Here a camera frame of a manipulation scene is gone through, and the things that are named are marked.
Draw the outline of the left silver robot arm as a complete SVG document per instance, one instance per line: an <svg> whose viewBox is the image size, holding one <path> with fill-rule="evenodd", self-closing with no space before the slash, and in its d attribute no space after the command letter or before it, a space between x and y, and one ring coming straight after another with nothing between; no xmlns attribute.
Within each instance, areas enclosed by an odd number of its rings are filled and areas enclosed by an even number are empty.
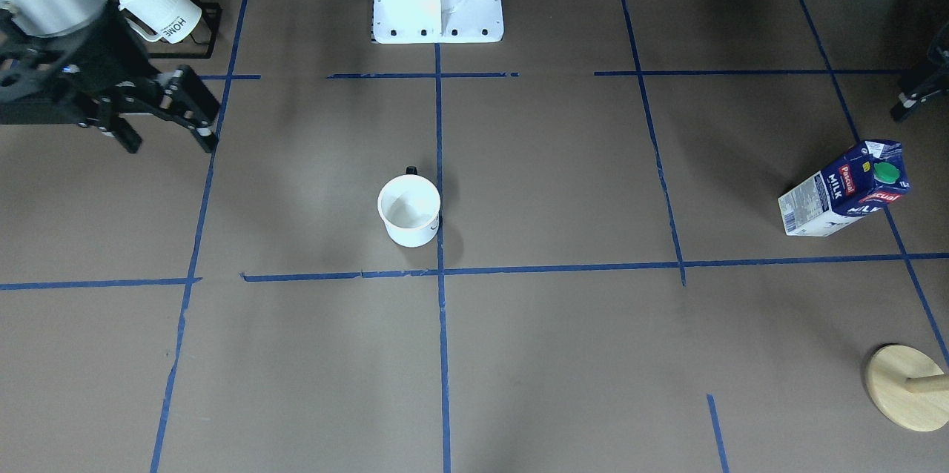
<svg viewBox="0 0 949 473"><path fill-rule="evenodd" d="M925 57L899 75L898 102L889 110L895 122L903 122L930 100L948 93L948 27L939 28L926 51Z"/></svg>

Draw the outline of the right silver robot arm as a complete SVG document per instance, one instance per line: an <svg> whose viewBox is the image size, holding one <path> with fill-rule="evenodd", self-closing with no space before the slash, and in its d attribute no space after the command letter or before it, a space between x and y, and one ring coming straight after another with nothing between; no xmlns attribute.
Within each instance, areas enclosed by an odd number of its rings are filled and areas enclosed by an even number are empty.
<svg viewBox="0 0 949 473"><path fill-rule="evenodd" d="M150 114L216 150L220 104L189 65L162 72L146 42L176 44L199 24L191 0L2 0L1 121L94 128L128 153Z"/></svg>

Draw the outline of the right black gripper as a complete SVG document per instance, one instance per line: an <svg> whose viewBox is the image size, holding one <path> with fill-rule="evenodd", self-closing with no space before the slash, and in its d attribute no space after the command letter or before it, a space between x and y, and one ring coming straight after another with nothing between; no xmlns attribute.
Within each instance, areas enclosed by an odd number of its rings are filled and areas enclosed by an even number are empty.
<svg viewBox="0 0 949 473"><path fill-rule="evenodd" d="M221 104L189 65L161 74L116 6L65 35L28 35L24 15L2 7L2 124L92 125L136 154L142 137L119 113L145 113L189 130L207 154L216 152ZM100 113L108 98L114 112Z"/></svg>

